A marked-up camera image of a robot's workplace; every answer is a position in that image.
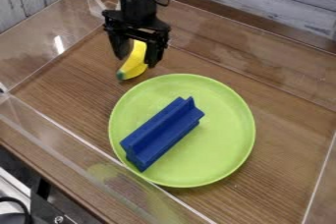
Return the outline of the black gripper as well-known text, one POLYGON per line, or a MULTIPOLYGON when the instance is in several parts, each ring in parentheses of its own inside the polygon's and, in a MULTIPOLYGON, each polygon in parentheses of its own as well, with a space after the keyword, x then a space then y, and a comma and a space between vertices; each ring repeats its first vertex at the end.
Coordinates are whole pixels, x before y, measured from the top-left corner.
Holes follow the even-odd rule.
POLYGON ((171 27, 156 16, 141 21, 128 21, 121 11, 104 10, 104 28, 109 36, 116 57, 123 60, 129 53, 129 39, 147 44, 144 63, 153 68, 163 59, 168 46, 171 27))

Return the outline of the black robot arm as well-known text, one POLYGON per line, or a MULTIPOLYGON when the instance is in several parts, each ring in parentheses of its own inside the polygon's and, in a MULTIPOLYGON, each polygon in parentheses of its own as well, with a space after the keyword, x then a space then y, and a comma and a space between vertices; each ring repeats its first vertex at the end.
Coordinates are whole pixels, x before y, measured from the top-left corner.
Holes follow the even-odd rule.
POLYGON ((120 0, 117 10, 103 11, 116 57, 123 60, 131 52, 129 41, 139 40, 147 46, 143 62, 149 68, 161 61, 169 40, 171 26, 156 16, 159 5, 159 0, 120 0))

